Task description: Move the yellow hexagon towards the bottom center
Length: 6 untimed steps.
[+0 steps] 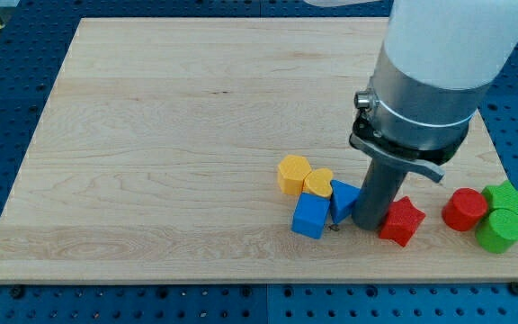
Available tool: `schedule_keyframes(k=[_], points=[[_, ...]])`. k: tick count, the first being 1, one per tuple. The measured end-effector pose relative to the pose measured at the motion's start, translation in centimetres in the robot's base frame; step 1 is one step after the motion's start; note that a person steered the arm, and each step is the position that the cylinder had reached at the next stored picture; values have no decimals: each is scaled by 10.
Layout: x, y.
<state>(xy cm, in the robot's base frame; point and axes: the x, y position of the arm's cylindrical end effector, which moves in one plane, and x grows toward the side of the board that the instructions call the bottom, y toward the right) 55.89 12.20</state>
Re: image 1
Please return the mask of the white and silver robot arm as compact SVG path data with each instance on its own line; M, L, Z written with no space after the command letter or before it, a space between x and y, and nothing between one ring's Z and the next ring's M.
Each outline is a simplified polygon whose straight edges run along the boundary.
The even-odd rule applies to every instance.
M518 42L518 0L396 0L351 145L371 164L353 221L376 230L409 173L442 180Z

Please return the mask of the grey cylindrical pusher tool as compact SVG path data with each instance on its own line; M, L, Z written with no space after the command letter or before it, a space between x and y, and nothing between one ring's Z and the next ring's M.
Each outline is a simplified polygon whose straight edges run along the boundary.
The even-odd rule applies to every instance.
M353 206L354 224L363 230L376 230L383 223L405 177L406 171L373 159Z

